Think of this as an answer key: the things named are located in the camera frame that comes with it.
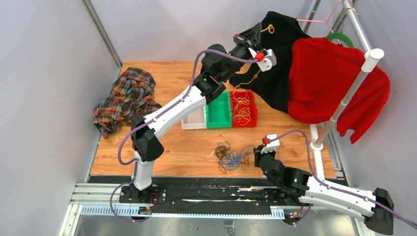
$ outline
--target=green hanger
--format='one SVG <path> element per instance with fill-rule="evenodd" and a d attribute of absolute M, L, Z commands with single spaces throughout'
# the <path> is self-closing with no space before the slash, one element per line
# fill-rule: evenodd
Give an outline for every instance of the green hanger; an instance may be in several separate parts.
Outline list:
<path fill-rule="evenodd" d="M 341 33 L 341 32 L 331 33 L 331 34 L 327 35 L 326 38 L 330 41 L 332 41 L 333 39 L 339 39 L 340 41 L 346 43 L 346 45 L 348 45 L 348 47 L 350 47 L 350 48 L 355 47 L 353 45 L 353 42 L 351 41 L 351 39 L 347 35 L 345 35 L 344 33 Z"/>

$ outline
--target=green bin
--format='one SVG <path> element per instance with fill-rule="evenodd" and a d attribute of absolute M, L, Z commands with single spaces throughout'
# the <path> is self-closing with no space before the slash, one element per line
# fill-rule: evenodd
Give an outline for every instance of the green bin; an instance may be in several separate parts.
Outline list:
<path fill-rule="evenodd" d="M 232 107 L 228 91 L 222 92 L 206 105 L 206 121 L 208 129 L 232 127 Z"/>

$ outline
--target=plaid shirt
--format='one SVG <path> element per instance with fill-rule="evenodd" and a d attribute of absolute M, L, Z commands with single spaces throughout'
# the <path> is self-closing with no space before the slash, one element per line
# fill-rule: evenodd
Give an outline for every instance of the plaid shirt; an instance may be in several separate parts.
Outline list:
<path fill-rule="evenodd" d="M 128 68 L 113 83 L 108 98 L 94 108 L 94 125 L 105 139 L 122 124 L 129 125 L 135 115 L 145 116 L 161 105 L 152 99 L 155 80 L 146 71 Z"/>

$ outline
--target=metal pole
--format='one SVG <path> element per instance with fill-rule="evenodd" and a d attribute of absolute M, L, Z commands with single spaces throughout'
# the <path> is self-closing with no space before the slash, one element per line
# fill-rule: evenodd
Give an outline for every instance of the metal pole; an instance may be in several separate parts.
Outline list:
<path fill-rule="evenodd" d="M 115 48 L 113 47 L 113 44 L 111 43 L 106 31 L 104 30 L 103 24 L 100 21 L 100 18 L 97 15 L 97 12 L 95 12 L 95 9 L 91 3 L 90 0 L 81 0 L 83 3 L 87 13 L 90 15 L 90 18 L 95 26 L 95 28 L 98 31 L 98 34 L 100 35 L 101 39 L 104 42 L 104 45 L 106 46 L 107 50 L 110 53 L 110 56 L 112 57 L 113 61 L 115 62 L 116 66 L 121 69 L 121 66 L 123 63 L 121 62 L 118 54 L 116 53 Z"/>
<path fill-rule="evenodd" d="M 348 14 L 348 17 L 350 19 L 350 22 L 352 24 L 352 27 L 356 33 L 356 36 L 359 40 L 359 43 L 363 49 L 364 52 L 369 52 L 372 48 L 368 42 L 368 39 L 366 38 L 365 34 L 363 33 L 362 26 L 360 26 L 359 20 L 357 19 L 355 11 L 353 11 L 350 7 L 351 4 L 348 0 L 343 1 L 343 7 L 346 10 L 346 13 Z"/>
<path fill-rule="evenodd" d="M 342 26 L 342 20 L 346 21 L 346 11 L 345 11 L 345 9 L 340 11 L 339 15 L 337 16 L 337 20 L 334 22 L 333 26 L 331 27 L 331 29 L 334 32 L 339 32 L 339 29 Z"/>
<path fill-rule="evenodd" d="M 314 19 L 314 15 L 316 15 L 317 9 L 319 8 L 320 2 L 322 0 L 316 0 L 316 2 L 313 5 L 313 9 L 310 12 L 310 15 L 308 16 L 308 20 L 311 21 Z M 310 28 L 311 22 L 306 22 L 304 26 L 304 33 L 307 33 L 308 29 Z"/>
<path fill-rule="evenodd" d="M 340 115 L 348 106 L 349 102 L 351 101 L 352 97 L 354 96 L 354 94 L 356 93 L 356 91 L 358 90 L 362 82 L 365 80 L 366 76 L 376 67 L 379 60 L 383 57 L 384 57 L 384 52 L 382 49 L 379 49 L 379 48 L 372 49 L 372 51 L 368 53 L 368 57 L 366 58 L 365 63 L 363 63 L 362 68 L 360 69 L 360 72 L 357 75 L 355 81 L 349 88 L 345 97 L 342 99 L 342 101 L 340 101 L 339 106 L 337 107 L 333 115 L 330 117 L 330 120 L 327 122 L 324 130 L 321 132 L 321 134 L 319 135 L 319 137 L 317 138 L 315 142 L 314 141 L 311 142 L 311 145 L 314 148 L 321 147 L 330 129 L 334 126 L 334 124 L 336 124 Z"/>

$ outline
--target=metal floor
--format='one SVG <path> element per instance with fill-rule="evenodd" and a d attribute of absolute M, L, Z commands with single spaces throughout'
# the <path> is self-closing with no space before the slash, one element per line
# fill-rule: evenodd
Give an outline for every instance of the metal floor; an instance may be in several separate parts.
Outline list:
<path fill-rule="evenodd" d="M 77 236 L 356 236 L 353 219 L 332 210 L 311 210 L 297 227 L 282 220 L 150 218 L 126 223 L 113 216 L 81 216 Z"/>

